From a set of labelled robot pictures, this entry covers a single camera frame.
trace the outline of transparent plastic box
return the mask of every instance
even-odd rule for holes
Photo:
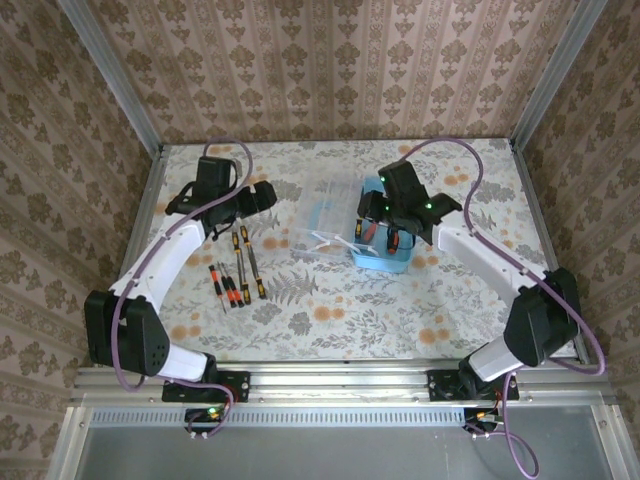
[[[352,249],[363,175],[338,162],[315,166],[302,186],[289,247],[302,254],[338,259]]]
[[[393,273],[406,270],[412,256],[412,237],[400,232],[400,250],[386,251],[385,227],[378,227],[369,243],[355,240],[358,203],[362,193],[384,191],[378,177],[365,177],[335,163],[314,168],[302,187],[296,218],[289,229],[292,251],[333,260],[353,258],[357,267]],[[369,222],[363,222],[363,233]]]

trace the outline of patterned wall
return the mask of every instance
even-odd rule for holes
[[[507,137],[577,0],[91,0],[165,143]]]
[[[640,451],[640,2],[609,0],[525,149]]]
[[[55,2],[0,1],[0,477],[43,478],[150,159]]]

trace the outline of patterned table surface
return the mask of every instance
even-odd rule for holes
[[[506,306],[469,268],[418,241],[408,271],[390,274],[357,269],[345,261],[301,256],[288,248],[288,232],[300,198],[306,165],[342,159],[376,174],[415,141],[350,141],[250,144],[252,181],[269,180],[278,203],[246,220],[268,300],[229,308],[214,295],[208,265],[226,263],[237,278],[231,235],[207,240],[187,261],[165,297],[162,322],[171,339],[211,352],[220,360],[314,360],[368,358],[462,358],[493,340],[508,317]],[[485,163],[485,178],[472,204],[475,222],[533,262],[544,264],[540,240],[506,139],[470,142]],[[164,208],[195,179],[202,146],[172,146],[158,196],[150,238]],[[238,146],[214,146],[210,154],[243,158]],[[463,202],[477,176],[463,148],[437,143],[412,157],[431,194],[445,191]],[[247,255],[245,264],[250,275]],[[574,355],[573,347],[563,354]]]

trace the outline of blue plastic container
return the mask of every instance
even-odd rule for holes
[[[384,187],[378,177],[367,177],[364,180],[364,193],[377,190],[384,193]],[[360,241],[355,240],[355,222],[357,218],[354,218],[354,238],[353,243],[359,248],[362,244]],[[362,222],[362,238],[364,238],[365,232],[371,225],[371,222],[364,220]],[[353,260],[357,267],[370,268],[372,270],[380,270],[390,273],[403,273],[407,270],[411,258],[413,256],[413,236],[407,232],[399,232],[398,251],[391,255],[387,252],[387,227],[378,225],[376,233],[368,243],[368,246],[378,253],[376,256],[374,253],[369,252],[363,248],[360,248],[362,253],[351,251]]]

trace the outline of metal extrusion rail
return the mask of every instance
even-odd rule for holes
[[[220,370],[251,372],[249,405],[268,407],[394,406],[474,407],[479,401],[429,401],[427,371],[456,369],[451,360],[391,360],[351,362],[220,363]],[[134,381],[136,375],[130,376]],[[614,404],[606,376],[588,377],[550,365],[523,369],[517,375],[520,400],[510,406],[568,406]],[[161,402],[162,382],[149,379],[138,393],[122,390],[111,368],[81,369],[72,393],[72,406],[153,406]]]

